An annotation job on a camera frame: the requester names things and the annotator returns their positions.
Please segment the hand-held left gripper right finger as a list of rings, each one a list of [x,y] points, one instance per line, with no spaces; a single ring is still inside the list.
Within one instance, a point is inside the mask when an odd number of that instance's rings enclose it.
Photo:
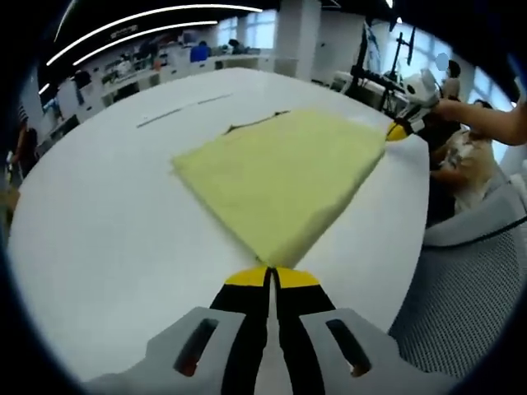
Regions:
[[[336,308],[308,272],[273,271],[279,344],[295,394],[447,394],[452,378],[406,362],[396,341]]]

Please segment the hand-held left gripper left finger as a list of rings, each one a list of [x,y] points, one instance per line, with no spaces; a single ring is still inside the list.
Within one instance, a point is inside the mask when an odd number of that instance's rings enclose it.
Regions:
[[[196,307],[147,342],[121,373],[85,384],[89,394],[251,394],[267,342],[270,270],[228,277],[207,308]]]

